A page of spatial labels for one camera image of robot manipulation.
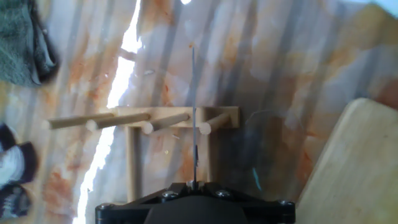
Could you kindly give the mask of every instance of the thin wire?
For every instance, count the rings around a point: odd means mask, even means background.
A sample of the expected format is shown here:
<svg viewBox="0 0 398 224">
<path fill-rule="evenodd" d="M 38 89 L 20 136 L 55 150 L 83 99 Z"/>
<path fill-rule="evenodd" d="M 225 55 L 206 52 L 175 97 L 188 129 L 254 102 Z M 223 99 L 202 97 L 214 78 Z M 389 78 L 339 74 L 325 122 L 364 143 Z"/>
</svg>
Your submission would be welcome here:
<svg viewBox="0 0 398 224">
<path fill-rule="evenodd" d="M 198 164 L 198 148 L 197 148 L 197 83 L 195 80 L 195 48 L 192 47 L 192 80 L 193 80 L 193 95 L 192 95 L 192 120 L 193 120 L 193 189 L 196 190 L 197 185 L 197 164 Z"/>
</svg>

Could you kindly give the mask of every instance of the screw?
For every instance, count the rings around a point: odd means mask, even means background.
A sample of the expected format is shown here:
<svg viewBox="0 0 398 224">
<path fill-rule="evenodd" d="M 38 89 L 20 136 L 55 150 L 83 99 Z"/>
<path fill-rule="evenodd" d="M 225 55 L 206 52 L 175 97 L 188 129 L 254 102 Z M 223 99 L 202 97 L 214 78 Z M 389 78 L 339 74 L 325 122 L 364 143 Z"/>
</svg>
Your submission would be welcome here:
<svg viewBox="0 0 398 224">
<path fill-rule="evenodd" d="M 165 197 L 165 198 L 175 198 L 175 197 L 178 196 L 178 193 L 175 193 L 175 192 L 172 191 L 172 190 L 168 190 L 168 191 L 166 191 L 166 192 L 163 192 L 163 193 L 162 193 L 162 196 Z"/>
<path fill-rule="evenodd" d="M 112 203 L 102 203 L 100 206 L 99 206 L 99 208 L 100 209 L 107 209 L 107 208 L 110 208 L 110 207 L 113 207 L 114 206 L 114 204 L 112 204 Z"/>
<path fill-rule="evenodd" d="M 216 192 L 217 196 L 219 197 L 229 197 L 231 194 L 226 190 L 219 190 Z"/>
</svg>

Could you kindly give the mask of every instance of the sunlight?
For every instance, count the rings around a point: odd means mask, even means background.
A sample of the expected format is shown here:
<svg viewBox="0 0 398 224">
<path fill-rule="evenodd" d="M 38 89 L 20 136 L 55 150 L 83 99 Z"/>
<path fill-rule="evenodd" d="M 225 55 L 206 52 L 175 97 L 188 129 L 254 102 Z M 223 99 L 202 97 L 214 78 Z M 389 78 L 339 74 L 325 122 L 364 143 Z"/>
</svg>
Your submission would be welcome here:
<svg viewBox="0 0 398 224">
<path fill-rule="evenodd" d="M 130 26 L 123 36 L 122 48 L 128 52 L 137 53 L 138 49 L 142 47 L 141 40 L 137 40 L 136 38 L 140 5 L 141 1 L 138 0 Z M 106 105 L 108 108 L 119 106 L 120 98 L 129 87 L 129 79 L 134 71 L 135 64 L 135 62 L 126 60 L 122 57 L 118 58 L 118 69 L 116 70 L 116 76 L 112 82 L 112 89 L 108 96 L 108 104 Z M 94 178 L 96 177 L 97 170 L 102 169 L 105 166 L 105 159 L 111 152 L 114 129 L 115 127 L 104 128 L 101 132 L 98 145 L 95 149 L 93 162 L 85 174 L 83 183 L 80 185 L 80 198 L 77 206 L 77 217 L 73 219 L 73 224 L 86 223 L 88 192 L 93 191 L 93 182 Z"/>
</svg>

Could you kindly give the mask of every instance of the green towel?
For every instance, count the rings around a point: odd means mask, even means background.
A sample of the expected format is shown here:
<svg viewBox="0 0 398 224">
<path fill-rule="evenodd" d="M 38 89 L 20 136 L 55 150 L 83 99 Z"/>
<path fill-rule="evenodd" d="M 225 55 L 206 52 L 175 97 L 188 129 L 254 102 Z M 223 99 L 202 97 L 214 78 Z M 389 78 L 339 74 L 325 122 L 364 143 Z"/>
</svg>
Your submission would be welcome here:
<svg viewBox="0 0 398 224">
<path fill-rule="evenodd" d="M 55 70 L 55 59 L 33 13 L 32 0 L 0 0 L 0 79 L 36 87 Z"/>
</svg>

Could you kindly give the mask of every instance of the cloth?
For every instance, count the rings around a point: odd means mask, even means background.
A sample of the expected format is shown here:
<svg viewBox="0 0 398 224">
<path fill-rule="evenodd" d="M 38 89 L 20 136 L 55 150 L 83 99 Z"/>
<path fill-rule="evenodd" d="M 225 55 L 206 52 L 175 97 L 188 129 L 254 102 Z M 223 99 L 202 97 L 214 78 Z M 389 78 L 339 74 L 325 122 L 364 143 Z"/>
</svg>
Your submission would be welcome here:
<svg viewBox="0 0 398 224">
<path fill-rule="evenodd" d="M 34 178 L 37 155 L 30 142 L 17 145 L 11 130 L 0 124 L 0 190 L 7 184 L 24 184 Z"/>
<path fill-rule="evenodd" d="M 32 0 L 0 1 L 0 79 L 36 87 L 56 62 L 34 14 Z"/>
<path fill-rule="evenodd" d="M 27 215 L 30 200 L 20 185 L 7 185 L 0 190 L 0 222 Z"/>
</svg>

